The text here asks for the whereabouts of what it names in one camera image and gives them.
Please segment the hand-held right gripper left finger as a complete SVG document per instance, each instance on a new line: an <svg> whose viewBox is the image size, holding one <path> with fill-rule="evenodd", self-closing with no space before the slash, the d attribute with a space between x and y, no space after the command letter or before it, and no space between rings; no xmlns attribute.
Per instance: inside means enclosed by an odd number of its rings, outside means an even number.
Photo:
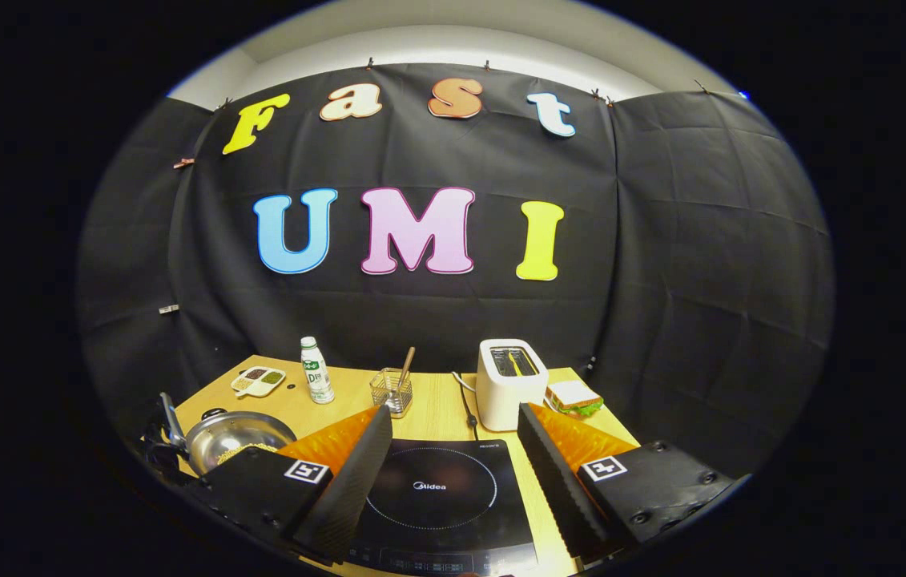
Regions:
<svg viewBox="0 0 906 577"><path fill-rule="evenodd" d="M188 485L199 509L233 526L259 547L343 563L366 497L392 441L387 406L364 410L352 449L337 468L321 457L247 448Z"/></svg>

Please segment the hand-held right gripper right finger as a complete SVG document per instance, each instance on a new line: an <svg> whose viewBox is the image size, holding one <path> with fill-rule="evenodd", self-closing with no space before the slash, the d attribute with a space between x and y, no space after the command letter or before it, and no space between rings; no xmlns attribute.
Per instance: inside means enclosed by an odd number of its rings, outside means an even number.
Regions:
<svg viewBox="0 0 906 577"><path fill-rule="evenodd" d="M723 504L733 479L672 442L636 446L547 406L519 405L517 435L570 555L632 555Z"/></svg>

